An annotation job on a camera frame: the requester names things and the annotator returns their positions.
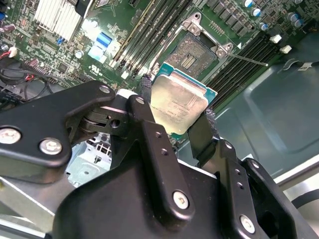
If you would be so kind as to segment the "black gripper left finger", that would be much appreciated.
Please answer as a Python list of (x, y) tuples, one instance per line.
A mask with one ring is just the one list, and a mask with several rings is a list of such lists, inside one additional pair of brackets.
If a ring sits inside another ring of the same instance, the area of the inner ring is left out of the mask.
[(162, 125), (156, 124), (149, 103), (132, 95), (118, 100), (115, 92), (99, 81), (66, 89), (23, 104), (0, 115), (2, 131), (16, 130), (18, 139), (0, 145), (2, 176), (32, 183), (52, 183), (61, 178), (71, 158), (71, 146), (97, 132), (113, 138), (113, 160), (119, 166), (88, 187), (80, 187), (62, 204), (58, 221), (70, 216), (80, 224), (96, 225), (107, 207), (120, 207), (98, 196), (112, 175), (126, 163), (144, 165), (155, 217), (166, 226), (189, 222), (195, 213), (188, 186)]

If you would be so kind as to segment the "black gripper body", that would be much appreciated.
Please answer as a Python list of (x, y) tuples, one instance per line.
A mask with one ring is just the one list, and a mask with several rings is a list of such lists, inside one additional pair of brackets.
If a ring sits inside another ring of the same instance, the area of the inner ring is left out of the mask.
[(55, 239), (228, 239), (233, 231), (217, 178), (181, 165), (195, 204), (184, 226), (164, 225), (155, 214), (141, 153), (75, 189), (59, 206)]

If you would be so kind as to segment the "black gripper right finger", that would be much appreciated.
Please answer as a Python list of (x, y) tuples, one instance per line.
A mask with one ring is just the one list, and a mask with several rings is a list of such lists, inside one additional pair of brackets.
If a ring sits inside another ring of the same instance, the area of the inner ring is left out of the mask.
[(238, 159), (234, 146), (220, 138), (212, 110), (191, 126), (189, 141), (198, 167), (217, 177), (221, 228), (229, 238), (298, 238), (294, 206), (263, 167)]

